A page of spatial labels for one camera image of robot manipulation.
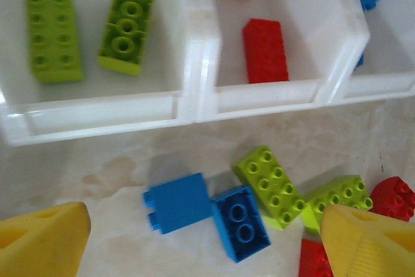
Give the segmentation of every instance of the red duplo brick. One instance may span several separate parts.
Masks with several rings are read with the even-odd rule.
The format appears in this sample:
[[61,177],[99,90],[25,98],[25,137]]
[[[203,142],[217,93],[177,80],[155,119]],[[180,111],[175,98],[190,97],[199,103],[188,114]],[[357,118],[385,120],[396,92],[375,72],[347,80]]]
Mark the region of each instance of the red duplo brick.
[[333,277],[322,243],[303,238],[298,277]]
[[371,212],[406,222],[414,216],[415,193],[398,176],[377,184],[370,198],[373,200]]
[[243,30],[250,84],[289,80],[281,24],[251,19]]

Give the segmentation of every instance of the green brick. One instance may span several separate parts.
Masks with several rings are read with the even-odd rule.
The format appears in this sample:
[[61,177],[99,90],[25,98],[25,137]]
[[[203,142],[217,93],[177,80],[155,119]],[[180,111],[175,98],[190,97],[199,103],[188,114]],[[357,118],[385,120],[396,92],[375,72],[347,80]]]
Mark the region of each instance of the green brick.
[[30,66],[44,84],[83,80],[72,0],[26,0]]
[[232,169],[253,189],[269,225],[283,230],[305,209],[306,203],[267,146],[256,148]]
[[139,75],[154,0],[113,0],[98,61],[101,67]]
[[373,207],[366,185],[358,175],[336,178],[304,196],[304,200],[308,206],[302,212],[302,218],[307,232],[314,235],[320,235],[323,211],[328,204],[342,204],[366,211]]

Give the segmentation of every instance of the plastic container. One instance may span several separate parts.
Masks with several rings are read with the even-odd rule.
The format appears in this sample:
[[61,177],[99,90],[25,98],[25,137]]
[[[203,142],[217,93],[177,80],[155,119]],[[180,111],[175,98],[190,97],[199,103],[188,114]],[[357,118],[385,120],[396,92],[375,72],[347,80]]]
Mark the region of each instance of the plastic container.
[[364,64],[333,101],[364,102],[415,94],[415,0],[380,0],[365,12],[370,41]]
[[202,16],[193,0],[155,0],[140,77],[101,69],[112,0],[73,0],[86,79],[42,85],[29,67],[23,0],[0,0],[0,125],[13,145],[184,125],[194,120]]
[[[206,42],[198,122],[316,108],[351,75],[369,39],[359,0],[204,0]],[[248,84],[242,29],[282,24],[288,82]]]

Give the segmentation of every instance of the marble floor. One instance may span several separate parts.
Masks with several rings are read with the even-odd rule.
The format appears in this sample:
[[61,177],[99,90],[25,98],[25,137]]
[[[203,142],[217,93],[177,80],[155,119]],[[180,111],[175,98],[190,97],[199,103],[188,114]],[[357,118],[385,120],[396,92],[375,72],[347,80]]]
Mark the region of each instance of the marble floor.
[[141,194],[195,172],[210,195],[225,191],[238,184],[230,164],[258,145],[302,193],[344,174],[361,175],[369,189],[393,175],[415,188],[414,125],[411,98],[18,148],[0,142],[0,219],[84,201],[92,232],[79,277],[297,277],[301,218],[283,232],[268,228],[272,245],[234,264],[211,218],[152,232]]

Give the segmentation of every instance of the white storage tray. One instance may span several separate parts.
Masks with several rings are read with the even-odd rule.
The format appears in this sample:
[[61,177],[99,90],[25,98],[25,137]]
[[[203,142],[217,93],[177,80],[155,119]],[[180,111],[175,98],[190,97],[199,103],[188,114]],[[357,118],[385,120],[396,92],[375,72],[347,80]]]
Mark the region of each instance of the white storage tray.
[[80,138],[193,122],[200,23],[191,0],[155,0],[142,75],[99,67],[112,0],[73,0],[84,82],[41,85],[29,68],[23,0],[0,0],[0,125],[11,144]]
[[334,103],[407,97],[415,94],[414,0],[380,0],[365,12],[370,41],[364,65],[350,77]]
[[[211,40],[198,122],[324,105],[350,76],[369,38],[359,0],[204,1]],[[290,81],[248,84],[242,29],[250,18],[281,22]]]

